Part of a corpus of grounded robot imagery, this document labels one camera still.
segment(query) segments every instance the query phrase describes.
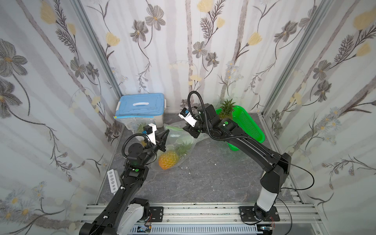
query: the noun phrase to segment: pineapple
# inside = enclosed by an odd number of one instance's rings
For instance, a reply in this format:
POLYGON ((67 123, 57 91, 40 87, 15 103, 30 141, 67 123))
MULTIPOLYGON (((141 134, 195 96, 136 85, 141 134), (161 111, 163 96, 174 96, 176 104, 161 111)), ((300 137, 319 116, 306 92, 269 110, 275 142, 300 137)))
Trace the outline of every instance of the pineapple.
POLYGON ((235 102, 232 103, 232 99, 231 100, 225 100, 224 103, 222 103, 221 105, 221 109, 222 111, 219 113, 219 118, 220 119, 224 119, 224 118, 229 118, 232 120, 232 112, 234 111, 234 107, 235 107, 235 102))
POLYGON ((182 143, 177 145, 173 150, 160 155, 158 163, 163 170, 173 167, 180 159, 184 157, 191 149, 192 144, 182 143))

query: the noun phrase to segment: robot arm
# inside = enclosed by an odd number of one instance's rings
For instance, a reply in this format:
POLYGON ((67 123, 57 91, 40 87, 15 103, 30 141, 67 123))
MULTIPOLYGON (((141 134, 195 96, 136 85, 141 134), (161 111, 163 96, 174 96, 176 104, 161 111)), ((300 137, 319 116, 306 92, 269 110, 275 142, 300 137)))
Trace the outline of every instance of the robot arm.
POLYGON ((144 127, 142 134, 134 134, 125 141, 122 154, 127 160, 124 171, 120 175, 121 187, 94 222, 82 226, 80 235, 116 235, 123 234, 122 231, 127 234, 138 220, 146 220, 149 217, 148 201, 134 198, 134 195, 141 188, 148 174, 147 162, 156 155, 158 149, 166 151, 165 144, 170 130, 157 135, 154 134, 155 131, 155 125, 149 124, 144 127), (134 143, 128 149, 129 155, 126 155, 125 146, 137 135, 145 138, 147 146, 134 143))
POLYGON ((221 120, 212 105, 203 104, 197 92, 201 106, 197 109, 200 118, 197 120, 192 113, 183 108, 179 116, 188 122, 183 129, 194 138, 200 133, 207 133, 212 139, 226 141, 250 156, 266 172, 260 180, 262 189, 254 206, 255 218, 264 220, 269 218, 269 210, 290 171, 291 156, 287 153, 279 154, 247 135, 238 124, 228 118, 221 120))

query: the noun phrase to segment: pineapple crown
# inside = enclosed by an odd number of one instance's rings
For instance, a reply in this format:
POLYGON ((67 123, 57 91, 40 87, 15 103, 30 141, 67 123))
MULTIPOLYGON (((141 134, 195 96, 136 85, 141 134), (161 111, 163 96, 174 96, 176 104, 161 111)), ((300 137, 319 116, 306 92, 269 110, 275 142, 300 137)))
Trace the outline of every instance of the pineapple crown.
POLYGON ((222 109, 221 113, 224 113, 226 115, 231 114, 234 111, 234 108, 236 107, 234 104, 235 102, 232 103, 232 99, 231 100, 226 99, 224 103, 221 104, 222 105, 220 107, 222 109))
POLYGON ((183 142, 182 144, 177 145, 174 150, 176 151, 178 156, 183 156, 189 152, 192 148, 193 144, 188 144, 187 142, 183 142))

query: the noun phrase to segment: box handle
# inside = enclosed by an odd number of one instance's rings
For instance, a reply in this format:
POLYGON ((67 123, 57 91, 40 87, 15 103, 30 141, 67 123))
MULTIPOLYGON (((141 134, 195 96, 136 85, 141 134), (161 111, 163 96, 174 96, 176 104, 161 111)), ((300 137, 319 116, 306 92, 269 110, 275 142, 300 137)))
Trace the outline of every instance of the box handle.
POLYGON ((148 104, 149 104, 148 102, 139 102, 139 103, 134 103, 133 106, 144 106, 148 104))

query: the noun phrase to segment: metal mounting plate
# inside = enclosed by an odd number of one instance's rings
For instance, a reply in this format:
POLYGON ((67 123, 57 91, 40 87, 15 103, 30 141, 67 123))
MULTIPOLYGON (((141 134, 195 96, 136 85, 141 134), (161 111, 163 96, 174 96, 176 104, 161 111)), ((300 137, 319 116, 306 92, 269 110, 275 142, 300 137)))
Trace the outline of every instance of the metal mounting plate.
POLYGON ((151 206, 149 212, 152 214, 152 219, 150 222, 162 222, 163 206, 151 206))
MULTIPOLYGON (((257 222, 256 218, 253 216, 252 212, 253 206, 239 206, 240 218, 243 222, 257 222)), ((280 221, 277 208, 272 206, 269 211, 269 215, 273 218, 274 221, 280 221)), ((271 221, 270 218, 264 220, 265 222, 271 221)))

